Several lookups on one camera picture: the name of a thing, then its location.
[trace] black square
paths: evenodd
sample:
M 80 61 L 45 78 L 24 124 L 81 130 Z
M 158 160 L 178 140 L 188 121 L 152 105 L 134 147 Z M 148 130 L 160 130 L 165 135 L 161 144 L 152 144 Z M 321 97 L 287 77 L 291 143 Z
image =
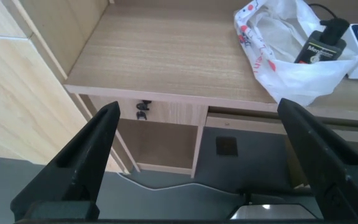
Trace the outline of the black square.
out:
M 216 154 L 238 157 L 237 139 L 235 137 L 216 137 Z

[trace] black cable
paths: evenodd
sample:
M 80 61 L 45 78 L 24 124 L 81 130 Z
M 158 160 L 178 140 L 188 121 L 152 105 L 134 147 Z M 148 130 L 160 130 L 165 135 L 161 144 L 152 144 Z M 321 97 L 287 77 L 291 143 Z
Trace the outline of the black cable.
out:
M 309 6 L 319 6 L 319 7 L 322 7 L 323 9 L 327 10 L 327 12 L 329 12 L 334 18 L 337 18 L 337 16 L 335 15 L 335 13 L 333 13 L 330 9 L 328 9 L 326 6 L 324 6 L 324 5 L 322 5 L 322 4 L 311 3 L 311 4 L 309 4 Z

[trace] white plastic bag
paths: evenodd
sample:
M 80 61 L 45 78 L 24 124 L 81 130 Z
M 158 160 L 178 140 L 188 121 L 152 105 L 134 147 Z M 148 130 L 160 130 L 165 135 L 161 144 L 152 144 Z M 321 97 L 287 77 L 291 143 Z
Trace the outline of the white plastic bag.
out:
M 293 63 L 310 34 L 323 31 L 303 0 L 254 0 L 234 16 L 234 26 L 254 75 L 278 103 L 287 98 L 303 106 L 331 94 L 357 63 L 345 49 L 336 61 Z

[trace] drawer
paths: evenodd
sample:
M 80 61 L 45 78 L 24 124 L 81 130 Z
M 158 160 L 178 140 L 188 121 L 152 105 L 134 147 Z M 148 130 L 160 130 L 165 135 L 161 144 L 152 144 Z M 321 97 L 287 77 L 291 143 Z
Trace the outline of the drawer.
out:
M 281 121 L 273 118 L 208 113 L 205 126 L 287 135 Z M 358 128 L 338 125 L 328 125 L 328 127 L 346 141 L 358 142 Z
M 136 105 L 142 103 L 142 100 L 146 100 L 107 96 L 89 96 L 89 98 L 97 110 L 108 103 L 118 101 L 121 110 L 121 118 L 131 120 L 137 120 L 136 113 L 139 110 L 136 108 Z M 160 123 L 204 126 L 206 115 L 208 113 L 208 106 L 191 105 L 187 103 L 152 101 L 147 106 L 149 110 L 144 111 L 147 121 Z

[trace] desk surface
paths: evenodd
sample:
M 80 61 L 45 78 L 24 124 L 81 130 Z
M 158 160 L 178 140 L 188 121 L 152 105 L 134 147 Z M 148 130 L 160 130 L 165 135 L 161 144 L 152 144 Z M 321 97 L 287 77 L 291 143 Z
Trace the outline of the desk surface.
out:
M 277 104 L 254 78 L 234 30 L 233 12 L 244 1 L 205 9 L 171 1 L 116 2 L 73 67 L 66 84 L 70 92 L 275 111 Z M 358 80 L 344 79 L 309 109 L 358 120 L 352 112 L 358 112 Z

